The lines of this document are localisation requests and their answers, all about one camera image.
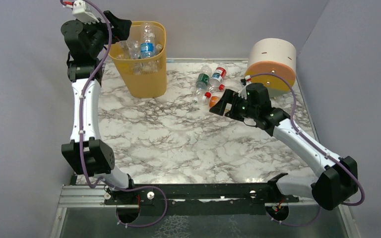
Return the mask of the orange drink bottle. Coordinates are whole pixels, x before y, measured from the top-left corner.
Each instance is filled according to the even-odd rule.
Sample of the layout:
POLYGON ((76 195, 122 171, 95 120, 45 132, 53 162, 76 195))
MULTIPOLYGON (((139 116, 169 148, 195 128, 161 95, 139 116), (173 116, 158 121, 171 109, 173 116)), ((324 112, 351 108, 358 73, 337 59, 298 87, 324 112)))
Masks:
POLYGON ((209 108, 212 108, 218 103, 222 96, 222 92, 206 92, 202 97, 202 102, 209 108))

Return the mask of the clear bottle red blue label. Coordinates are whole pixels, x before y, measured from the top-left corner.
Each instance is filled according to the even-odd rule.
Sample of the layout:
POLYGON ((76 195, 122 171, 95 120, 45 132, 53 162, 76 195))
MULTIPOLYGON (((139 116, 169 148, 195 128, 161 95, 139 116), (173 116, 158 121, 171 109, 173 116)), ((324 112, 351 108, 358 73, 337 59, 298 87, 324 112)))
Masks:
POLYGON ((228 67, 226 64, 221 63, 216 67, 216 69, 214 70, 212 76, 210 77, 208 81, 209 82, 208 91, 210 93, 218 90, 219 86, 223 83, 226 77, 227 71, 228 71, 228 67))

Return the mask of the clear bottle bright blue label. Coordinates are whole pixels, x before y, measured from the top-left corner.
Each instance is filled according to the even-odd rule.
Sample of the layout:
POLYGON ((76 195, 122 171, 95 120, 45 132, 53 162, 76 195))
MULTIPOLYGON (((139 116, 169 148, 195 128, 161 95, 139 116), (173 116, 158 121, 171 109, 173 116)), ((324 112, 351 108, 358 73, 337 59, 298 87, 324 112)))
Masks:
POLYGON ((154 57, 155 53, 155 27, 151 22, 141 24, 140 55, 142 59, 154 57))

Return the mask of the clear unlabeled bottle white cap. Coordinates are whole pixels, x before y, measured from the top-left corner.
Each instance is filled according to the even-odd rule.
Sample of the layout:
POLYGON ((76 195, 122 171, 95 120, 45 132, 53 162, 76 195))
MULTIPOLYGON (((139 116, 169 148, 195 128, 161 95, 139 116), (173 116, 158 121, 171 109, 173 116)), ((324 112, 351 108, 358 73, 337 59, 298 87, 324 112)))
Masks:
POLYGON ((163 46, 161 44, 157 44, 155 46, 155 53, 159 54, 163 50, 163 46))

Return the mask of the small clear bottle blue cap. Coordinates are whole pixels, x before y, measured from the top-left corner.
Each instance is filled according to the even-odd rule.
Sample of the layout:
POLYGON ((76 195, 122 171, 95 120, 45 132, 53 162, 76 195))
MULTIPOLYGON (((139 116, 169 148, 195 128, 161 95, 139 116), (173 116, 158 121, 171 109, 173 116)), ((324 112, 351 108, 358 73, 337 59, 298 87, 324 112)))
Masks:
POLYGON ((129 52, 129 46, 128 46, 128 40, 126 40, 126 41, 119 41, 119 45, 120 45, 121 50, 122 50, 123 58, 126 59, 126 60, 131 59, 130 52, 129 52))

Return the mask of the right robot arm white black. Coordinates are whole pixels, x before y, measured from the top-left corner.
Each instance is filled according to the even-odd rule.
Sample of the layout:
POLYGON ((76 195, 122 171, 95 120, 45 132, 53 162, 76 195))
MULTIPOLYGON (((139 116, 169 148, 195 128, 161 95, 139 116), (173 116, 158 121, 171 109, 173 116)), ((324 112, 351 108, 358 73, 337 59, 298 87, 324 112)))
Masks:
POLYGON ((252 119, 256 128, 283 142, 312 169, 313 178, 282 173, 268 181, 279 197, 312 198, 321 208, 333 210, 358 191, 357 162, 350 156, 342 158, 326 149, 283 109, 273 107, 263 84, 248 84, 241 92, 227 89, 209 111, 241 122, 252 119))

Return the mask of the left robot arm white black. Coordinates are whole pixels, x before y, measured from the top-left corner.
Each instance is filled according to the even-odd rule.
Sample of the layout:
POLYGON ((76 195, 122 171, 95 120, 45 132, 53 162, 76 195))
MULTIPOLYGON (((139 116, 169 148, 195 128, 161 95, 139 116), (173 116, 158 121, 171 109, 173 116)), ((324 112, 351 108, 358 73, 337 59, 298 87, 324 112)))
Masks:
POLYGON ((74 95, 74 121, 69 143, 61 152, 77 175, 102 181, 111 190, 133 188, 129 174, 115 165, 112 148, 102 141, 98 126, 98 101, 101 91, 102 50, 129 37, 131 21, 103 12, 104 22, 71 20, 64 23, 61 33, 68 47, 67 75, 74 95))

